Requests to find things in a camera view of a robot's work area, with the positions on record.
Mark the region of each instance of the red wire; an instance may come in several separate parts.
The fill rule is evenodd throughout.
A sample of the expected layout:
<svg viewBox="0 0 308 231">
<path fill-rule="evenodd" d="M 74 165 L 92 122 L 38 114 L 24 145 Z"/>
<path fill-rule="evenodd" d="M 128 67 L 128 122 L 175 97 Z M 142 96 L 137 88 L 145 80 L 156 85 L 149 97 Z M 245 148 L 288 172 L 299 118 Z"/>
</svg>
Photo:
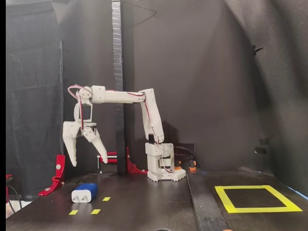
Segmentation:
<svg viewBox="0 0 308 231">
<path fill-rule="evenodd" d="M 81 120 L 81 131 L 83 130 L 83 111 L 82 111 L 82 102 L 80 94 L 77 94 L 78 101 L 79 101 L 79 108 L 80 108 L 80 120 Z"/>
<path fill-rule="evenodd" d="M 69 93 L 71 96 L 73 96 L 75 99 L 77 99 L 77 97 L 76 97 L 76 96 L 73 94 L 73 92 L 70 90 L 70 89 L 74 89 L 74 88 L 84 89 L 84 90 L 88 91 L 88 92 L 92 95 L 92 92 L 91 92 L 90 90 L 86 89 L 85 87 L 83 87 L 83 86 L 81 86 L 81 85 L 75 84 L 75 85 L 69 86 L 68 89 L 67 89 L 67 90 L 68 90 L 68 93 Z"/>
<path fill-rule="evenodd" d="M 137 95 L 137 94 L 130 93 L 130 92 L 127 92 L 127 94 L 129 94 L 129 95 L 135 95 L 135 96 L 143 96 L 143 95 L 144 95 L 144 93 L 143 93 L 143 94 L 141 94 L 141 95 Z"/>
<path fill-rule="evenodd" d="M 148 114 L 149 121 L 150 121 L 150 124 L 151 124 L 151 118 L 150 118 L 149 109 L 148 109 L 148 106 L 147 106 L 147 103 L 146 103 L 146 99 L 144 100 L 144 103 L 145 103 L 146 112 L 147 112 L 147 114 Z M 154 132 L 154 135 L 157 137 L 157 143 L 156 143 L 156 145 L 158 145 L 158 144 L 159 144 L 159 137 L 156 135 L 154 128 L 152 128 L 152 130 L 153 130 L 153 132 Z"/>
</svg>

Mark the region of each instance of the red stand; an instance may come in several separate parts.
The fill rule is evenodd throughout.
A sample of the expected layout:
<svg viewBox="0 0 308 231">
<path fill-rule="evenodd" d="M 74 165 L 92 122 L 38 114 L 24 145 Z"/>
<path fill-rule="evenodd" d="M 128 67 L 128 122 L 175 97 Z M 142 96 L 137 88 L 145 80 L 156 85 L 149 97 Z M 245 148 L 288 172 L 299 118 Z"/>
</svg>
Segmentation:
<svg viewBox="0 0 308 231">
<path fill-rule="evenodd" d="M 109 152 L 107 155 L 116 155 L 116 152 Z M 127 160 L 127 172 L 133 174 L 144 174 L 147 173 L 148 170 L 140 170 L 137 168 L 135 164 L 130 161 L 129 158 L 129 147 L 126 148 L 126 160 Z M 116 159 L 108 159 L 108 163 L 117 163 Z"/>
<path fill-rule="evenodd" d="M 127 160 L 127 172 L 133 174 L 145 174 L 148 170 L 140 170 L 135 164 L 130 161 L 129 158 L 129 147 L 126 148 L 126 160 Z"/>
<path fill-rule="evenodd" d="M 5 178 L 9 178 L 9 177 L 12 177 L 12 176 L 13 176 L 12 174 L 6 174 Z M 9 189 L 8 189 L 8 187 L 5 187 L 5 190 L 6 190 L 6 196 L 7 196 L 7 198 L 9 198 Z"/>
<path fill-rule="evenodd" d="M 52 185 L 49 188 L 46 188 L 43 191 L 39 192 L 38 195 L 47 196 L 48 194 L 52 193 L 53 191 L 62 186 L 62 182 L 64 181 L 64 164 L 65 164 L 65 156 L 57 155 L 56 175 L 51 179 Z"/>
</svg>

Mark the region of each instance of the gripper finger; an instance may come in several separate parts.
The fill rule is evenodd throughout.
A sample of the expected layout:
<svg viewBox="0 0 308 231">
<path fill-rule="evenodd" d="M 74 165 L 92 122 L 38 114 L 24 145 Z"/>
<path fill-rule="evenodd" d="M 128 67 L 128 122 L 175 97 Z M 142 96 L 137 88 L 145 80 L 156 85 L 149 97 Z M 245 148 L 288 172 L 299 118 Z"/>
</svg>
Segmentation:
<svg viewBox="0 0 308 231">
<path fill-rule="evenodd" d="M 100 134 L 98 133 L 98 130 L 96 129 L 95 132 L 92 130 L 92 128 L 90 127 L 85 127 L 83 128 L 83 136 L 94 145 L 94 147 L 96 148 L 96 150 L 99 152 L 99 154 L 101 155 L 103 162 L 105 164 L 108 163 L 108 159 L 107 159 L 107 151 L 102 143 L 102 140 L 100 138 Z"/>
<path fill-rule="evenodd" d="M 76 167 L 76 137 L 80 129 L 80 123 L 65 121 L 63 123 L 63 141 L 66 146 L 72 165 Z"/>
</svg>

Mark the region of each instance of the yellow tape marker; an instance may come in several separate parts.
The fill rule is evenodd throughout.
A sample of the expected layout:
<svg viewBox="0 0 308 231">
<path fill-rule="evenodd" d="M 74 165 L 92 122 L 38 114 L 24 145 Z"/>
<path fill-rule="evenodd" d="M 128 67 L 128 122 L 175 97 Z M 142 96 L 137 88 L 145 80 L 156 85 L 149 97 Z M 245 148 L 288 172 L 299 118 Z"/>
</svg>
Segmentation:
<svg viewBox="0 0 308 231">
<path fill-rule="evenodd" d="M 78 212 L 78 210 L 72 210 L 72 212 L 69 213 L 69 215 L 75 215 Z"/>
<path fill-rule="evenodd" d="M 91 214 L 98 214 L 100 212 L 100 209 L 95 209 L 91 212 Z"/>
<path fill-rule="evenodd" d="M 246 185 L 246 186 L 215 186 L 216 192 L 220 197 L 228 213 L 278 213 L 278 212 L 302 212 L 302 210 L 269 185 Z M 277 197 L 285 207 L 265 207 L 265 208 L 236 208 L 227 196 L 225 189 L 266 189 Z"/>
<path fill-rule="evenodd" d="M 105 197 L 105 198 L 103 199 L 103 201 L 109 201 L 110 198 L 111 198 L 111 197 Z"/>
</svg>

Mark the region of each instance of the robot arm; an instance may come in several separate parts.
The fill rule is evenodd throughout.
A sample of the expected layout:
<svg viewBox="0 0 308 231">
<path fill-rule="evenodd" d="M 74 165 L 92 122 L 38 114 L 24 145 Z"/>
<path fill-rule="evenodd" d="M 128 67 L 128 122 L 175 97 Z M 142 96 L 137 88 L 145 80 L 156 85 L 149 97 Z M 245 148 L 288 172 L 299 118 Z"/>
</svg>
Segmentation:
<svg viewBox="0 0 308 231">
<path fill-rule="evenodd" d="M 79 88 L 74 95 L 70 89 Z M 93 143 L 104 163 L 108 162 L 107 151 L 100 139 L 96 124 L 92 123 L 92 105 L 99 103 L 140 103 L 146 139 L 153 134 L 155 144 L 164 141 L 164 132 L 155 101 L 153 89 L 139 92 L 125 92 L 106 90 L 104 86 L 82 87 L 74 85 L 69 87 L 70 94 L 77 99 L 74 108 L 74 122 L 65 121 L 63 124 L 63 140 L 73 166 L 77 165 L 76 138 L 85 137 Z"/>
<path fill-rule="evenodd" d="M 74 95 L 70 88 L 79 88 Z M 104 86 L 71 86 L 70 94 L 77 99 L 74 109 L 74 122 L 65 121 L 63 124 L 63 140 L 73 166 L 76 166 L 76 138 L 85 137 L 93 143 L 103 161 L 108 162 L 106 149 L 100 139 L 96 124 L 92 123 L 92 105 L 97 103 L 140 103 L 148 160 L 148 177 L 153 181 L 178 181 L 186 176 L 184 169 L 174 167 L 173 144 L 163 143 L 165 137 L 161 118 L 156 105 L 153 89 L 139 92 L 106 90 Z"/>
</svg>

